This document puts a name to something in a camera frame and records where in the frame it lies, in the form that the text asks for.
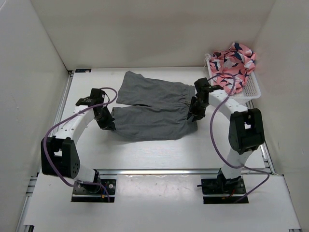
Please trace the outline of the grey shorts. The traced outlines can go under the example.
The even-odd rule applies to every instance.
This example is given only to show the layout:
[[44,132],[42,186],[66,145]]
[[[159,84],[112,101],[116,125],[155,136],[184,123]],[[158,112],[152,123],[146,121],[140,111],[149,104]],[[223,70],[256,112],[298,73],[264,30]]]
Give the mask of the grey shorts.
[[115,133],[131,141],[178,140],[197,131],[187,118],[194,86],[125,73],[112,109]]

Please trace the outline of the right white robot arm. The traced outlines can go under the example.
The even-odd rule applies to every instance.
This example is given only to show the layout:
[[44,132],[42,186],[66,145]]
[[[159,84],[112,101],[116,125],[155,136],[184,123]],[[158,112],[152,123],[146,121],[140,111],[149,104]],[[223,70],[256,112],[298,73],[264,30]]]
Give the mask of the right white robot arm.
[[[249,109],[229,97],[224,90],[202,91],[191,98],[188,119],[201,120],[206,108],[215,107],[210,120],[212,145],[224,162],[217,175],[216,187],[222,193],[230,192],[241,179],[248,157],[265,142],[261,111]],[[225,159],[220,153],[213,135],[213,121],[217,112],[229,120],[228,141],[230,150]]]

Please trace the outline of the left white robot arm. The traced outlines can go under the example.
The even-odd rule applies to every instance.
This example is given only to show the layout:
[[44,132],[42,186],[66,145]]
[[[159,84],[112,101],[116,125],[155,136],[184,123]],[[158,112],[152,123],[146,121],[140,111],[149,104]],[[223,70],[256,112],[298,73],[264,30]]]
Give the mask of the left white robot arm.
[[42,173],[70,178],[88,190],[97,193],[102,189],[99,173],[83,166],[77,152],[77,142],[91,121],[102,130],[114,131],[114,118],[107,108],[104,95],[86,97],[77,101],[71,119],[59,131],[41,142]]

